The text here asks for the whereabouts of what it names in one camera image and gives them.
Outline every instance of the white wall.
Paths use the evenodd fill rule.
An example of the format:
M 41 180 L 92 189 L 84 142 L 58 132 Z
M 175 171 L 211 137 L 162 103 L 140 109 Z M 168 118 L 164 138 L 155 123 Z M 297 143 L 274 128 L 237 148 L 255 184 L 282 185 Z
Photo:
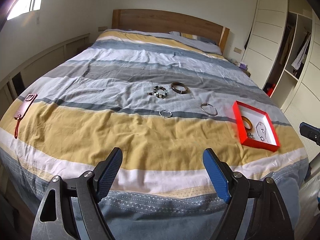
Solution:
M 203 18 L 230 29 L 224 55 L 240 60 L 234 47 L 244 49 L 257 0 L 42 0 L 39 11 L 6 22 L 0 32 L 0 82 L 35 54 L 67 39 L 111 28 L 112 10 L 159 9 Z
M 257 0 L 96 0 L 91 17 L 91 39 L 98 26 L 111 28 L 113 9 L 158 9 L 199 17 L 230 29 L 224 56 L 241 60 L 234 47 L 244 50 L 254 18 Z
M 7 21 L 0 32 L 0 81 L 32 56 L 89 33 L 92 0 L 42 0 L 41 8 Z

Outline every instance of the jewelry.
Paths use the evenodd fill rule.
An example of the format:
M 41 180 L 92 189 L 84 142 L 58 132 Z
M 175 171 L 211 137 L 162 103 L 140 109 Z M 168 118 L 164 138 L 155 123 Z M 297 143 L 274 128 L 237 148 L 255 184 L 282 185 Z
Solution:
M 250 132 L 248 132 L 248 133 L 247 133 L 247 136 L 248 136 L 250 139 L 254 139 L 253 134 L 252 134 L 252 133 L 250 133 Z
M 252 122 L 248 119 L 248 118 L 246 118 L 245 116 L 241 116 L 241 119 L 243 120 L 243 121 L 245 121 L 248 125 L 249 125 L 249 128 L 247 128 L 247 127 L 245 127 L 244 126 L 244 128 L 245 128 L 245 130 L 247 131 L 247 132 L 249 132 L 249 131 L 251 131 L 251 129 L 252 129 Z
M 257 134 L 260 138 L 260 140 L 262 142 L 266 141 L 268 142 L 267 140 L 267 129 L 266 129 L 266 126 L 264 125 L 263 122 L 258 122 L 257 125 L 256 125 L 256 131 L 257 131 Z
M 185 90 L 176 89 L 174 86 L 181 86 L 181 87 L 183 87 Z M 174 92 L 178 93 L 178 94 L 186 94 L 186 93 L 188 93 L 188 91 L 189 91 L 188 87 L 187 87 L 185 84 L 180 83 L 180 82 L 173 82 L 173 83 L 171 84 L 171 89 L 172 89 Z
M 210 114 L 210 113 L 208 113 L 207 111 L 203 110 L 203 108 L 202 108 L 203 106 L 211 106 L 211 107 L 216 111 L 216 113 L 215 113 L 215 114 Z M 212 105 L 210 105 L 210 104 L 208 104 L 208 103 L 203 103 L 203 104 L 201 104 L 200 108 L 201 108 L 202 111 L 204 111 L 204 112 L 205 112 L 206 114 L 208 114 L 208 115 L 216 116 L 216 115 L 218 114 L 217 109 L 216 109 L 214 106 L 212 106 Z
M 159 92 L 157 92 L 158 89 L 163 90 L 164 94 L 160 94 Z M 157 98 L 165 98 L 168 95 L 168 91 L 164 87 L 155 86 L 153 89 L 153 92 L 149 92 L 148 95 L 150 96 L 154 95 Z
M 162 112 L 169 113 L 170 115 L 169 115 L 169 116 L 163 115 L 163 114 L 161 114 Z M 172 116 L 172 113 L 171 113 L 169 110 L 161 110 L 161 111 L 159 111 L 159 114 L 160 114 L 160 116 L 162 116 L 163 118 L 169 118 L 169 117 Z

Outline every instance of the bedspread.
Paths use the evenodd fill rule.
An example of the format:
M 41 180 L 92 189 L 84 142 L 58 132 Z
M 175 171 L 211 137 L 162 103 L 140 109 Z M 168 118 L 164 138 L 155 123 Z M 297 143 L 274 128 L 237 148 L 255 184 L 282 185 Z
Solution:
M 190 92 L 175 93 L 172 82 L 184 83 Z M 156 85 L 168 90 L 166 98 L 148 95 Z M 13 115 L 29 93 L 38 96 L 15 139 Z M 281 144 L 277 152 L 240 144 L 235 100 L 268 113 Z M 213 105 L 218 115 L 205 114 L 202 103 Z M 159 115 L 164 109 L 171 118 Z M 114 147 L 121 148 L 123 163 L 100 208 L 116 239 L 210 237 L 225 203 L 204 169 L 206 148 L 247 178 L 272 177 L 293 227 L 297 222 L 308 159 L 284 114 L 222 56 L 170 34 L 104 32 L 30 85 L 0 122 L 1 161 L 33 212 L 52 176 L 78 177 Z M 77 200 L 72 201 L 82 234 Z M 251 200 L 241 232 L 250 207 Z

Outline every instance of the electrical socket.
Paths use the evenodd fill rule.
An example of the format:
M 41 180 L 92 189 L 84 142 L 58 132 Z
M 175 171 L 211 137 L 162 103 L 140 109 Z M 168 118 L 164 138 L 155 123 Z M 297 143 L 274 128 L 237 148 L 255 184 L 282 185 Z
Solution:
M 105 31 L 106 29 L 108 29 L 107 26 L 98 27 L 98 32 L 103 32 L 103 31 Z
M 239 54 L 241 54 L 241 52 L 242 52 L 242 50 L 238 49 L 238 48 L 235 48 L 233 51 L 236 52 L 236 53 L 239 53 Z

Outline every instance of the window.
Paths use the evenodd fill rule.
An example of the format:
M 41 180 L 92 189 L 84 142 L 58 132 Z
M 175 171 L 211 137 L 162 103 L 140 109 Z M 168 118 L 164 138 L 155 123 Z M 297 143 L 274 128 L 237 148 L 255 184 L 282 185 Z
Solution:
M 41 5 L 41 0 L 18 0 L 16 4 L 12 7 L 7 20 L 19 16 L 20 14 L 39 10 Z

